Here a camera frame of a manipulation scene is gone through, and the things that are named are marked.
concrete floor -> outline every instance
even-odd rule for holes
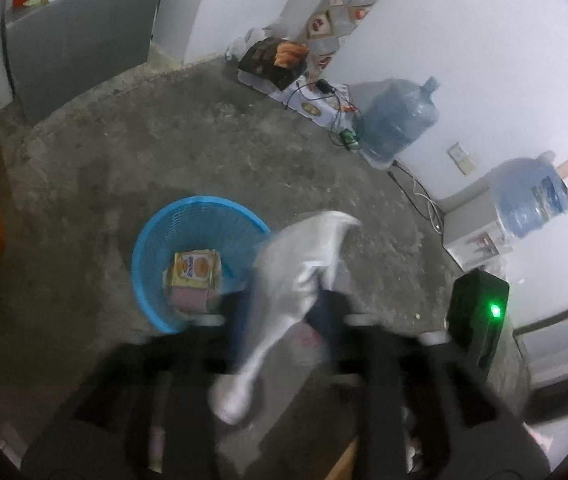
[[[130,255],[146,220],[185,196],[229,198],[272,230],[305,212],[352,214],[362,226],[343,256],[360,308],[398,332],[443,326],[459,269],[383,172],[235,81],[222,60],[172,69],[152,59],[33,127],[16,103],[0,112],[0,438],[18,453],[104,352],[154,333],[130,289]],[[300,369],[265,380],[281,391],[276,406],[225,437],[238,474],[264,473],[247,467],[272,425],[309,384],[325,391],[317,371]],[[254,456],[240,452],[246,431]]]

food package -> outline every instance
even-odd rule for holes
[[[204,314],[219,294],[221,276],[217,251],[175,253],[166,273],[169,304],[182,315]]]
[[[249,48],[237,67],[283,91],[304,73],[307,55],[308,47],[304,44],[266,38]]]

white plastic bag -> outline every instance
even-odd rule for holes
[[[262,28],[252,28],[243,37],[233,40],[231,44],[226,49],[224,56],[227,61],[240,61],[244,54],[251,48],[255,43],[266,39],[266,33]]]
[[[333,288],[342,240],[353,225],[359,221],[346,213],[323,212],[285,228],[258,254],[240,365],[209,392],[213,413],[225,423],[246,414],[266,354],[317,300],[318,276],[325,289]]]

pink package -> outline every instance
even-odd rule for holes
[[[207,288],[172,286],[169,296],[171,306],[183,314],[204,314],[208,300]]]

